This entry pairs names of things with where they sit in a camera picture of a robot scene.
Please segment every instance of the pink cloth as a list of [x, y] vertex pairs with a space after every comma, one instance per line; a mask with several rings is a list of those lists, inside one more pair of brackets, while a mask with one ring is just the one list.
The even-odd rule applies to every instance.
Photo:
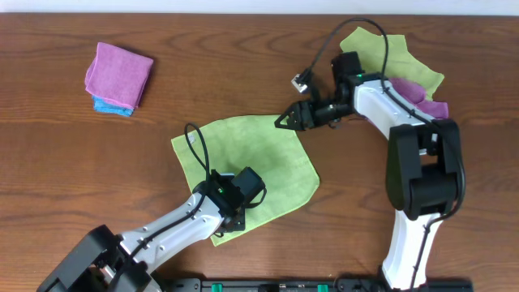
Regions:
[[97, 43], [97, 54], [87, 70], [86, 90], [111, 105], [138, 107], [153, 60], [114, 45]]
[[400, 93], [408, 102], [426, 114], [434, 118], [448, 118], [447, 102], [428, 101], [425, 99], [427, 93], [420, 84], [405, 78], [389, 78], [392, 87]]

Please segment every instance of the white background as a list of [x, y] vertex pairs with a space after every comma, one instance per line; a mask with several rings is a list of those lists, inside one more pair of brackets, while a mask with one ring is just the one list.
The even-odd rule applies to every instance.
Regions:
[[519, 0], [0, 0], [0, 12], [519, 15]]

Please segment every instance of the folded cloth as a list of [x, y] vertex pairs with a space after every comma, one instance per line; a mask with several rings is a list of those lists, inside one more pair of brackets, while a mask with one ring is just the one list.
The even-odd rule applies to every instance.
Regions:
[[392, 87], [408, 102], [426, 114], [434, 118], [448, 118], [447, 102], [426, 100], [425, 88], [405, 78], [389, 78]]
[[151, 58], [100, 42], [84, 80], [86, 90], [107, 103], [133, 110], [139, 105], [152, 64]]
[[[319, 176], [295, 131], [275, 128], [273, 125], [277, 118], [277, 115], [227, 118], [201, 128], [211, 169], [237, 174], [250, 166], [264, 180], [268, 190], [261, 205], [246, 210], [246, 230], [225, 234], [223, 238], [212, 236], [215, 246], [303, 206], [319, 186]], [[202, 156], [196, 133], [193, 137], [191, 144]], [[204, 169], [193, 157], [183, 135], [171, 142], [187, 184], [193, 189], [205, 180]], [[257, 202], [260, 196], [258, 194], [253, 202]]]
[[108, 104], [105, 101], [103, 101], [102, 98], [92, 96], [92, 99], [94, 100], [95, 111], [108, 114], [120, 114], [125, 117], [130, 117], [131, 114], [133, 114], [132, 109], [125, 109], [121, 106]]
[[[420, 84], [425, 88], [426, 99], [432, 101], [432, 94], [440, 86], [444, 75], [436, 73], [413, 57], [407, 50], [405, 37], [389, 35], [389, 56], [385, 75], [401, 77]], [[341, 42], [344, 52], [357, 51], [358, 58], [366, 73], [380, 72], [384, 60], [385, 44], [381, 36], [357, 28]]]

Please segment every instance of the folded green cloth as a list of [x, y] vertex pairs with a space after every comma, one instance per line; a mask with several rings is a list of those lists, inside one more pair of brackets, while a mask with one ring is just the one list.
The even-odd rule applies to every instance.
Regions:
[[[432, 100], [432, 94], [440, 86], [444, 75], [434, 72], [429, 67], [415, 59], [407, 50], [405, 37], [402, 35], [388, 35], [389, 56], [385, 75], [400, 77], [422, 85], [427, 91], [427, 99]], [[341, 42], [343, 52], [357, 51], [358, 58], [366, 73], [380, 72], [384, 60], [384, 39], [357, 28]]]
[[[201, 128], [211, 169], [238, 174], [250, 166], [264, 180], [268, 190], [260, 206], [246, 210], [246, 230], [225, 234], [223, 238], [212, 236], [215, 246], [303, 206], [319, 186], [319, 176], [295, 131], [275, 128], [277, 117], [227, 118]], [[193, 148], [203, 160], [199, 138], [192, 133]], [[172, 139], [171, 143], [186, 174], [187, 184], [193, 189], [205, 180], [204, 169], [189, 150], [184, 135]]]

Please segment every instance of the brown table surface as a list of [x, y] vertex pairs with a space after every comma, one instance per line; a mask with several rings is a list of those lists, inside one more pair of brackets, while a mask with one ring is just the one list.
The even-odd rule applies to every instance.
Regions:
[[[345, 17], [0, 15], [0, 290], [34, 291], [98, 225], [118, 233], [177, 208], [189, 189], [169, 140], [187, 121], [277, 114], [301, 99], [290, 80]], [[448, 101], [461, 128], [466, 200], [441, 226], [427, 275], [470, 277], [477, 291], [515, 290], [519, 19], [373, 19], [445, 74], [435, 99]], [[339, 33], [315, 69], [330, 86], [329, 60], [355, 27]], [[84, 74], [98, 41], [155, 59], [131, 118], [92, 110]], [[164, 276], [376, 272], [394, 220], [387, 142], [363, 121], [298, 135], [321, 179], [311, 201], [220, 247], [188, 247], [161, 267]]]

